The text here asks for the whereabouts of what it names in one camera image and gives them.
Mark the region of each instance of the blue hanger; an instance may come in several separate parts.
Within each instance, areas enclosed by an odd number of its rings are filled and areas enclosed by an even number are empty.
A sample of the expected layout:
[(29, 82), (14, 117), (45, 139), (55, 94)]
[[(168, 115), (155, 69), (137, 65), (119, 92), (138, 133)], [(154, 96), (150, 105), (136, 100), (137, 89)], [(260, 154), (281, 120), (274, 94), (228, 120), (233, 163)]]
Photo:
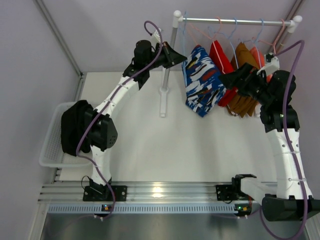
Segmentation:
[(234, 28), (234, 30), (231, 32), (230, 36), (227, 36), (227, 35), (226, 35), (225, 33), (223, 33), (223, 32), (217, 32), (212, 26), (208, 26), (208, 29), (209, 29), (209, 30), (212, 30), (214, 34), (221, 34), (221, 35), (223, 35), (226, 39), (229, 40), (229, 43), (230, 43), (230, 45), (231, 45), (231, 47), (232, 47), (232, 50), (233, 50), (233, 55), (234, 55), (234, 58), (235, 58), (236, 67), (237, 67), (237, 69), (238, 69), (238, 68), (239, 68), (239, 65), (238, 65), (238, 59), (237, 59), (237, 56), (236, 56), (236, 50), (235, 50), (234, 45), (233, 45), (232, 42), (231, 42), (231, 38), (232, 38), (233, 34), (235, 33), (235, 31), (237, 30), (238, 21), (237, 21), (236, 18), (233, 18), (233, 19), (235, 20), (235, 28)]
[[(187, 18), (187, 11), (184, 12), (185, 18)], [(182, 53), (185, 56), (186, 55), (186, 26), (187, 26), (187, 21), (184, 21), (183, 29), (179, 27), (182, 33)], [(182, 62), (182, 72), (183, 72), (183, 78), (184, 78), (184, 84), (187, 86), (187, 73), (186, 73), (186, 62)]]
[(260, 20), (261, 20), (261, 23), (262, 23), (262, 27), (261, 27), (261, 30), (259, 31), (259, 33), (257, 34), (255, 40), (253, 41), (252, 39), (250, 39), (250, 40), (243, 41), (243, 43), (247, 43), (247, 42), (252, 42), (253, 43), (253, 45), (254, 45), (257, 53), (258, 53), (259, 67), (261, 68), (262, 66), (261, 66), (259, 50), (257, 48), (257, 43), (258, 43), (258, 40), (260, 38), (260, 34), (262, 33), (262, 31), (264, 29), (265, 22), (264, 22), (264, 20), (262, 18), (260, 18)]

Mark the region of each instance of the black mounting bracket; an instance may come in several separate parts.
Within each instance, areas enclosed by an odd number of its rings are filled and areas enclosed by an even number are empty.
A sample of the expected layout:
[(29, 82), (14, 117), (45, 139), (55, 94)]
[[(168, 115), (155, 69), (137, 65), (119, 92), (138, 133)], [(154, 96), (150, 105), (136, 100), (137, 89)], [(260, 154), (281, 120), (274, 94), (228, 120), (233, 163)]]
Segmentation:
[[(111, 188), (117, 202), (127, 201), (127, 186), (111, 185)], [(90, 178), (89, 186), (84, 188), (82, 200), (84, 202), (112, 202), (113, 197), (107, 185), (97, 184)]]
[(252, 174), (237, 174), (231, 179), (231, 184), (215, 185), (218, 201), (249, 200), (249, 196), (241, 191), (241, 179), (257, 178)]

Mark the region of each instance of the clothing rack pole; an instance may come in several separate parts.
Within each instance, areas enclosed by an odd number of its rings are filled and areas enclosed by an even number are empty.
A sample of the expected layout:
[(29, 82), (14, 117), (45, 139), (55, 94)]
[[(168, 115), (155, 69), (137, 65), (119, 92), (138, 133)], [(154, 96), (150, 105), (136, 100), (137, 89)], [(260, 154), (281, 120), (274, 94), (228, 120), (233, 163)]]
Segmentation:
[[(239, 25), (264, 25), (264, 26), (275, 26), (282, 27), (283, 24), (287, 27), (288, 33), (292, 34), (299, 23), (302, 21), (302, 17), (297, 15), (292, 20), (284, 21), (262, 21), (261, 20), (235, 20), (235, 19), (217, 19), (217, 18), (191, 18), (183, 17), (181, 11), (176, 10), (173, 13), (173, 23), (172, 23), (172, 34), (170, 40), (170, 46), (174, 49), (179, 23), (189, 22), (189, 23), (207, 23), (207, 24), (239, 24)], [(167, 115), (167, 99), (168, 99), (168, 80), (169, 80), (170, 68), (165, 69), (163, 76), (162, 87), (160, 87), (160, 117), (165, 118)]]
[[(182, 22), (188, 22), (188, 23), (207, 23), (207, 24), (219, 24), (219, 19), (213, 18), (213, 19), (207, 19), (207, 18), (190, 18), (190, 17), (183, 17)], [(234, 20), (234, 19), (221, 19), (222, 24), (239, 24), (239, 25), (262, 25), (262, 21), (260, 20)], [(282, 27), (283, 22), (282, 21), (263, 21), (264, 26), (278, 26)], [(292, 20), (285, 21), (284, 25), (286, 27), (291, 27), (294, 25)]]

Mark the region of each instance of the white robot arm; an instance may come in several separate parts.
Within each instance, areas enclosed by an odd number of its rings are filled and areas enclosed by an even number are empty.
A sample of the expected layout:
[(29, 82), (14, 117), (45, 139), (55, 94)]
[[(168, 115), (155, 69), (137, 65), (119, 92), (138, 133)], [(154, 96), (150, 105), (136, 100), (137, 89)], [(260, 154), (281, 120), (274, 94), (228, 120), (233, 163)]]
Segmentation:
[(151, 43), (147, 40), (137, 42), (134, 58), (118, 85), (98, 107), (93, 110), (87, 109), (84, 113), (85, 129), (93, 124), (87, 134), (87, 142), (96, 164), (93, 165), (89, 186), (83, 196), (84, 201), (105, 201), (108, 198), (109, 190), (105, 181), (111, 184), (110, 148), (118, 138), (113, 120), (117, 118), (122, 107), (143, 87), (150, 77), (150, 70), (160, 66), (170, 68), (187, 59), (175, 52), (167, 42), (163, 42), (161, 48), (157, 43), (154, 51), (152, 49)]
[[(116, 88), (110, 93), (110, 95), (94, 110), (98, 113), (104, 108), (107, 102), (110, 102), (108, 107), (102, 112), (102, 115), (109, 115), (109, 118), (116, 119), (118, 113), (122, 109), (122, 107), (129, 101), (129, 99), (139, 91), (139, 83), (137, 81), (129, 81), (125, 85), (123, 83), (129, 79), (128, 76), (121, 77), (120, 82), (116, 86)], [(107, 181), (111, 179), (110, 173), (110, 151), (111, 149), (105, 149), (102, 151), (99, 147), (95, 145), (91, 145), (92, 157), (95, 163), (97, 164), (100, 172), (103, 174)], [(91, 179), (100, 185), (105, 185), (106, 183), (99, 176), (96, 167), (93, 166)]]
[[(238, 88), (238, 94), (251, 96), (261, 104), (260, 119), (264, 124), (275, 160), (277, 188), (262, 184), (252, 174), (238, 174), (232, 178), (233, 196), (250, 196), (262, 206), (268, 221), (299, 221), (303, 217), (304, 195), (307, 201), (308, 218), (319, 213), (320, 201), (313, 199), (305, 178), (299, 148), (299, 121), (296, 111), (289, 105), (291, 94), (296, 88), (295, 77), (290, 83), (286, 103), (286, 125), (293, 152), (284, 131), (283, 99), (290, 73), (279, 70), (279, 60), (272, 54), (266, 55), (267, 64), (260, 70), (246, 63), (235, 72), (221, 75), (219, 78), (228, 89)], [(267, 84), (266, 77), (273, 73)], [(297, 164), (302, 175), (299, 177)]]

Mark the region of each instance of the white wall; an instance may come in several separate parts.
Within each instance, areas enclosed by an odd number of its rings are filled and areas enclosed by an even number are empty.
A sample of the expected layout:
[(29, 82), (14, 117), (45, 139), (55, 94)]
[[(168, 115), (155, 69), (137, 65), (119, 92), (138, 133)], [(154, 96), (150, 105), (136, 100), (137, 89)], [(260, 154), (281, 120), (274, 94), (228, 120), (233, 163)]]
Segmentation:
[(24, 240), (49, 170), (38, 159), (77, 76), (31, 0), (0, 1), (0, 233)]
[[(296, 68), (296, 90), (292, 106), (297, 110), (300, 122), (300, 149), (304, 172), (313, 194), (320, 199), (320, 26), (315, 21), (319, 17), (320, 1), (306, 1), (300, 14), (303, 21), (288, 42), (288, 46), (299, 39), (305, 40), (305, 47)], [(283, 69), (290, 71), (298, 51), (284, 53), (280, 57)]]
[[(144, 22), (151, 20), (164, 30), (163, 38), (170, 42), (173, 12), (187, 11), (194, 18), (238, 18), (278, 20), (285, 18), (292, 0), (44, 0), (57, 26), (69, 45), (79, 67), (84, 72), (123, 71), (133, 57), (136, 42), (148, 39)], [(206, 31), (207, 24), (198, 25)], [(234, 25), (224, 25), (230, 33)], [(239, 26), (234, 34), (234, 44), (239, 37), (255, 36), (260, 26)], [(272, 40), (277, 28), (265, 27), (261, 37)], [(195, 32), (198, 43), (208, 49), (209, 40)], [(186, 38), (186, 52), (195, 43)], [(228, 56), (232, 48), (224, 41)], [(176, 49), (181, 51), (181, 38)]]

